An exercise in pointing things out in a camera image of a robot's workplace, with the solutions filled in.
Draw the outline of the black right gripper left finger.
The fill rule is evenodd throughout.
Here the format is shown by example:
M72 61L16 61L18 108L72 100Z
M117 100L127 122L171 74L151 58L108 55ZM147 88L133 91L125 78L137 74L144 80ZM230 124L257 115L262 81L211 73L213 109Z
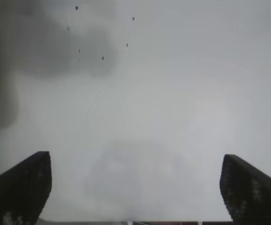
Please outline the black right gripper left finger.
M35 225L52 188L51 157L39 151L0 175L0 225Z

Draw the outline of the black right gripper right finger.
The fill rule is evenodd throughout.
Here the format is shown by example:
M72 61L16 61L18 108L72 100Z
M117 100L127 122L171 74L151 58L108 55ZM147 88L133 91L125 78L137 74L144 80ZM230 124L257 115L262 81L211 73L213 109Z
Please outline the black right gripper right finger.
M250 163L225 155L220 193L234 225L271 225L271 177Z

